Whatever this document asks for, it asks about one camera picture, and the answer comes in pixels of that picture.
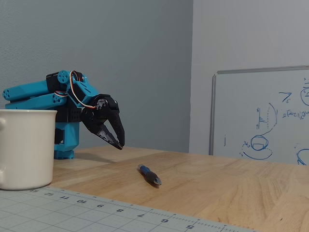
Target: whiteboard frame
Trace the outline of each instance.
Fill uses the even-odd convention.
[[[221,70],[212,77],[212,97],[211,97],[211,129],[210,129],[210,145],[209,155],[213,156],[213,141],[214,141],[214,115],[215,115],[215,99],[216,99],[216,78],[220,74],[231,73],[261,73],[261,72],[278,72],[278,71],[292,71],[292,70],[309,70],[309,65],[303,66],[289,66],[276,68],[260,68],[260,69],[237,69],[237,70]]]

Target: mug handle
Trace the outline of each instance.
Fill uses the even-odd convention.
[[[0,117],[0,132],[5,127],[5,119],[3,117]],[[0,188],[3,184],[3,170],[0,170]]]

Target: whiteboard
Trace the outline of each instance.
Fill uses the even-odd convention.
[[[218,72],[211,154],[309,165],[309,67]]]

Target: white wall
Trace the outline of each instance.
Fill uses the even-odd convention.
[[[218,70],[309,65],[309,1],[194,0],[190,152],[208,154]]]

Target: gray wall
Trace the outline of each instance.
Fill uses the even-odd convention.
[[[190,152],[208,154],[218,70],[309,64],[309,1],[194,0]]]
[[[127,146],[188,151],[192,20],[192,0],[0,0],[1,88],[78,70],[118,101]]]

